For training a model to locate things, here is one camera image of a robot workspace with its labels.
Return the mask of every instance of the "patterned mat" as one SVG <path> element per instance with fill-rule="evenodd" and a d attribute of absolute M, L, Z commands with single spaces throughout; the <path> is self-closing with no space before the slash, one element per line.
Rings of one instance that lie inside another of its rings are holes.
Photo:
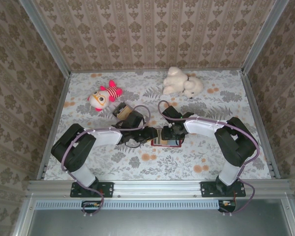
<path fill-rule="evenodd" d="M 219 120 L 239 117 L 259 141 L 251 110 L 238 71 L 191 71 L 201 78 L 205 90 L 194 99 L 177 94 L 162 95 L 166 72 L 115 72 L 72 74 L 57 130 L 56 140 L 73 124 L 83 127 L 109 127 L 117 122 L 112 110 L 120 102 L 130 106 L 146 105 L 152 118 L 150 126 L 163 127 L 167 122 L 159 115 L 157 104 L 164 99 L 182 114 L 194 112 L 202 117 Z M 113 104 L 96 112 L 87 97 L 114 80 L 124 93 Z M 139 112 L 146 115 L 144 108 Z M 153 147 L 150 143 L 139 148 L 125 145 L 93 148 L 86 164 L 101 180 L 170 180 L 215 179 L 222 170 L 225 159 L 215 139 L 189 134 L 181 148 Z M 270 178 L 263 151 L 259 158 L 245 168 L 243 179 Z M 51 156 L 45 180 L 70 179 L 61 171 L 60 163 Z"/>

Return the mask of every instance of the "mounting plate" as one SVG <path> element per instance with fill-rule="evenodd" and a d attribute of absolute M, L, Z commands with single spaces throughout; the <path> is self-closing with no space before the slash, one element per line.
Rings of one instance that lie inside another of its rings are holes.
<path fill-rule="evenodd" d="M 113 182 L 99 182 L 97 191 L 104 195 L 104 198 L 112 198 L 114 192 Z M 100 196 L 92 191 L 86 190 L 81 187 L 78 183 L 74 182 L 71 186 L 70 192 L 71 198 L 99 198 Z"/>
<path fill-rule="evenodd" d="M 212 197 L 234 197 L 234 192 L 236 197 L 246 197 L 246 191 L 244 184 L 237 181 L 232 184 L 232 191 L 223 195 L 221 192 L 216 188 L 215 181 L 203 181 L 200 182 L 201 187 L 201 196 L 203 198 L 212 198 Z"/>

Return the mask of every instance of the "brown damask wallpaper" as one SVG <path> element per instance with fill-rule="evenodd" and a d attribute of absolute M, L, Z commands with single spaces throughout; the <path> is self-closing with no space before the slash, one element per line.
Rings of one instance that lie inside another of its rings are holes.
<path fill-rule="evenodd" d="M 34 0 L 71 70 L 241 67 L 274 0 Z"/>
<path fill-rule="evenodd" d="M 20 3 L 0 0 L 0 236 L 36 178 L 63 82 Z"/>
<path fill-rule="evenodd" d="M 295 0 L 248 73 L 282 177 L 295 196 Z"/>

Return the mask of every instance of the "stuffed toy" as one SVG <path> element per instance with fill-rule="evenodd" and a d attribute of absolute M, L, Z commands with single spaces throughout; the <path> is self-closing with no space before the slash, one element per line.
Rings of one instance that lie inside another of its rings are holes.
<path fill-rule="evenodd" d="M 100 91 L 96 91 L 88 97 L 88 101 L 96 111 L 100 112 L 108 107 L 110 102 L 114 102 L 117 97 L 122 95 L 122 89 L 117 88 L 114 81 L 109 81 L 109 87 L 99 87 Z"/>
<path fill-rule="evenodd" d="M 163 94 L 180 92 L 181 95 L 188 98 L 197 96 L 204 89 L 201 80 L 193 76 L 187 76 L 175 66 L 169 68 L 167 78 L 164 80 L 164 86 Z"/>

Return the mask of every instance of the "white teddy bear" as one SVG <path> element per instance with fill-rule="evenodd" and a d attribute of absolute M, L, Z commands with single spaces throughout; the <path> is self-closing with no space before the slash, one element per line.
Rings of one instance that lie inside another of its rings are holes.
<path fill-rule="evenodd" d="M 185 95 L 188 98 L 197 96 L 204 89 L 198 78 L 187 76 L 175 66 L 169 68 L 167 78 L 164 79 L 164 86 L 163 94 L 180 92 L 180 95 Z"/>

